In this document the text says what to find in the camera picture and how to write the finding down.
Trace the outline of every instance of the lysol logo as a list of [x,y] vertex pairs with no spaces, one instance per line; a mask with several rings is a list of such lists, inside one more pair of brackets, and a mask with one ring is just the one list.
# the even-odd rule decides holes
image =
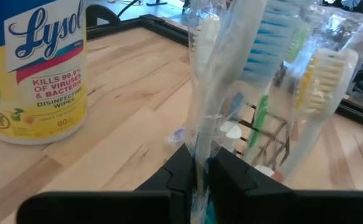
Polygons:
[[49,22],[48,10],[40,7],[30,16],[26,30],[17,29],[17,22],[10,24],[7,31],[13,36],[24,39],[24,44],[14,49],[15,56],[24,60],[33,55],[36,49],[45,47],[44,58],[46,60],[53,58],[59,42],[74,35],[83,27],[83,2],[83,0],[79,2],[76,13],[60,21]]

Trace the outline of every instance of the yellow label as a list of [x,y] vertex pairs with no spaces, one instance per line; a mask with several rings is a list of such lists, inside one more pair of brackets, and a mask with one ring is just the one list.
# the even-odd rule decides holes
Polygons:
[[39,140],[87,112],[84,1],[57,0],[4,21],[0,136]]

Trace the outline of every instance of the black cable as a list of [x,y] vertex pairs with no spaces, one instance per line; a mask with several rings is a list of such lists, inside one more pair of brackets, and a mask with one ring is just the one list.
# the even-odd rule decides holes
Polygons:
[[136,2],[138,2],[139,0],[133,0],[131,1],[126,7],[124,7],[118,14],[118,17],[120,18],[120,16],[128,9],[130,8],[132,5],[134,5]]

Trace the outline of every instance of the butcher block countertop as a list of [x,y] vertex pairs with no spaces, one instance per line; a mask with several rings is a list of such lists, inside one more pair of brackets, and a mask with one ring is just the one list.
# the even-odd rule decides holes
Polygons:
[[[50,190],[134,190],[174,150],[191,100],[188,49],[143,28],[89,41],[87,120],[63,141],[0,141],[0,223]],[[335,115],[289,185],[363,189],[363,126]]]

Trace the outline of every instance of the teal object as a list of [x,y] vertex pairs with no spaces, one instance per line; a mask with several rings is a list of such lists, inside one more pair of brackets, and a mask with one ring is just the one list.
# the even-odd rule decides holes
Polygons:
[[206,224],[217,224],[213,203],[209,203],[206,210]]

